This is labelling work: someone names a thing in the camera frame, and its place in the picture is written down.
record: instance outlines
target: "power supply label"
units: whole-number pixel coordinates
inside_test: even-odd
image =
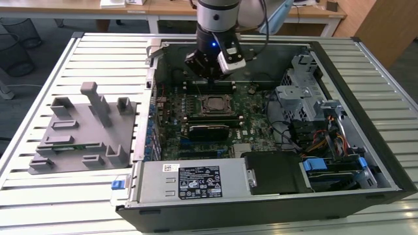
[[[178,198],[221,197],[218,166],[178,168]]]

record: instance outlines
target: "black mesh trash can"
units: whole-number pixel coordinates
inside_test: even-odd
[[[30,19],[0,18],[0,24],[7,33],[15,34],[23,48],[33,48],[41,44],[34,25]]]
[[[18,77],[34,69],[26,50],[18,44],[15,34],[0,34],[0,68],[11,77]]]

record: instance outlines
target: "grey floor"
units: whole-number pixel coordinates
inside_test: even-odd
[[[36,71],[22,77],[9,77],[0,70],[0,80],[6,85],[36,84],[42,85],[60,54],[65,48],[72,32],[96,32],[93,20],[65,20],[64,28],[57,28],[52,19],[33,19],[33,24],[42,39],[42,45],[27,50],[36,64]],[[110,22],[109,32],[112,33],[148,33],[145,21],[122,21],[124,25]],[[160,25],[161,33],[192,33],[188,23],[166,23]],[[411,97],[418,101],[418,43],[411,43],[403,55],[389,68],[389,73],[397,80]],[[13,137],[18,125],[25,117],[33,100],[37,96],[38,87],[10,87],[14,93],[13,100],[0,98],[0,137]],[[7,142],[0,141],[0,154],[6,148]]]

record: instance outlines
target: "blue latch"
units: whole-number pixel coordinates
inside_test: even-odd
[[[357,162],[360,164],[360,167],[363,167],[363,168],[367,167],[367,162],[365,162],[365,159],[363,157],[357,158]]]
[[[309,158],[303,162],[303,168],[305,171],[309,170],[325,170],[327,164],[321,158]]]
[[[114,180],[112,182],[112,190],[120,190],[124,189],[124,180]]]

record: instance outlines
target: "aluminum table surface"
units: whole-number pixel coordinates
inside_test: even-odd
[[[193,35],[98,34],[72,38],[0,160],[0,235],[138,235],[109,203],[110,182],[130,169],[29,175],[27,165],[42,138],[57,96],[86,102],[80,84],[94,81],[108,102],[120,96],[140,102],[148,73],[150,38]],[[245,39],[259,36],[243,36]],[[412,181],[418,183],[418,106],[361,43],[341,38],[272,37],[320,42]],[[140,105],[136,120],[140,118]],[[347,218],[166,234],[418,234],[418,194],[372,206]]]

